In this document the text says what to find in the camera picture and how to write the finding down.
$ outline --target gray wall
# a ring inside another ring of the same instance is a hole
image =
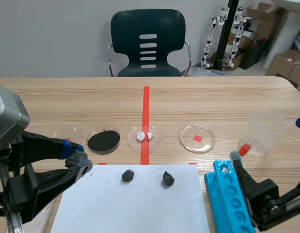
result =
[[[0,0],[0,77],[108,77],[110,20],[121,10],[173,8],[183,13],[192,63],[201,61],[212,16],[228,0]],[[254,1],[240,0],[242,7]],[[221,27],[214,40],[216,48]],[[188,65],[186,47],[168,57]],[[114,73],[128,64],[112,54]]]

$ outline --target plastic beaker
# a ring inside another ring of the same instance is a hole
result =
[[[254,111],[239,143],[241,146],[250,144],[252,155],[263,155],[288,127],[289,124],[275,112]]]

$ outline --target black pole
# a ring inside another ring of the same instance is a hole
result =
[[[217,55],[216,55],[216,59],[214,61],[214,65],[213,65],[212,69],[222,70],[223,57],[224,57],[224,53],[226,50],[228,37],[229,37],[229,34],[230,34],[232,26],[233,26],[236,10],[238,7],[238,1],[239,0],[229,0],[228,1],[229,12],[228,12],[227,20],[225,21],[223,28],[222,28],[220,41],[219,41],[219,45],[218,45],[218,50],[217,50]]]

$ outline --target white sink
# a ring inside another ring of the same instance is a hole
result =
[[[272,0],[275,4],[281,8],[289,11],[300,12],[300,0]]]
[[[300,0],[272,0],[274,5],[267,12],[275,11],[279,7],[287,9],[286,20],[280,29],[271,46],[266,60],[263,63],[263,69],[268,69],[274,56],[278,53],[286,52],[291,49],[295,37],[300,31]]]

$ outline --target blue test tube rack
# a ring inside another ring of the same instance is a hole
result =
[[[217,232],[256,233],[240,190],[237,174],[234,168],[227,171],[231,162],[215,161],[214,172],[205,174]]]

